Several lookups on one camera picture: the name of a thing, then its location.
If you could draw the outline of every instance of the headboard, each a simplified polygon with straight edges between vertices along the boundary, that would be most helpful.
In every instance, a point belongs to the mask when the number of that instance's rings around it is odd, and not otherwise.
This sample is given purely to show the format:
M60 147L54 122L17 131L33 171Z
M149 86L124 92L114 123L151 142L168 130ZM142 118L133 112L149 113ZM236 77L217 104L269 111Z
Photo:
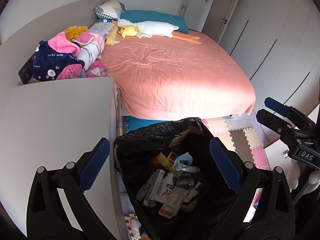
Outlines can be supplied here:
M0 116L13 89L21 85L18 71L33 55L39 41L47 41L64 29L97 20L93 8L110 0L80 0L56 8L26 24L0 45Z

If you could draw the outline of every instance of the beige foam tile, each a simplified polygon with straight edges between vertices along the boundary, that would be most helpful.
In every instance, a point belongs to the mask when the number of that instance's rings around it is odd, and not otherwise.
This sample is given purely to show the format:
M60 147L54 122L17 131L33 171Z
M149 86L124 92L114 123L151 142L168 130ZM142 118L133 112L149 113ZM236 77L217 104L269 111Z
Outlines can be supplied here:
M214 137L218 137L220 141L224 144L224 146L229 150L235 152L236 149L233 145L233 141L230 135L230 132L226 133L216 133L213 134Z
M246 129L243 129L243 131L247 138L250 149L254 149L261 145L259 137L254 128L246 128Z
M203 123L212 134L227 133L229 131L223 117L204 119Z

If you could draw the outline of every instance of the brown foam tile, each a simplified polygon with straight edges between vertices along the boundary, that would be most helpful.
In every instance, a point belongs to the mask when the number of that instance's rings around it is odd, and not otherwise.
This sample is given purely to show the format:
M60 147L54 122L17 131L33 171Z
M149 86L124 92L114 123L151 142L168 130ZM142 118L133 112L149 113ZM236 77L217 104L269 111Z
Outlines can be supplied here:
M247 138L243 131L231 131L230 132L233 145L235 146L237 154L240 156L243 162L253 162L251 149L249 147Z

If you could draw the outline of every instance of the white bottle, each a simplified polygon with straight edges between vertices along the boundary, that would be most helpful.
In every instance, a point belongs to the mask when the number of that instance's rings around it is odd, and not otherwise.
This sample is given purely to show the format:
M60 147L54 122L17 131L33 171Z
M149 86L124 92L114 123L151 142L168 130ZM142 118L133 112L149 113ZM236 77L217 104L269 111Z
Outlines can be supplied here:
M173 173L168 173L167 176L161 181L155 200L164 203L169 195L171 194L174 185L173 185Z

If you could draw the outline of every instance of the pink blanket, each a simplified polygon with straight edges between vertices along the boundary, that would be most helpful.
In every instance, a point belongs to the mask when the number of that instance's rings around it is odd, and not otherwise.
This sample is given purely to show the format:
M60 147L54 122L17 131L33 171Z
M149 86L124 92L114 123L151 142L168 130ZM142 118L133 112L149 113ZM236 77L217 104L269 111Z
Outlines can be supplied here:
M236 62L208 36L201 45L167 37L122 38L101 62L121 89L124 110L137 118L179 120L249 114L254 89Z

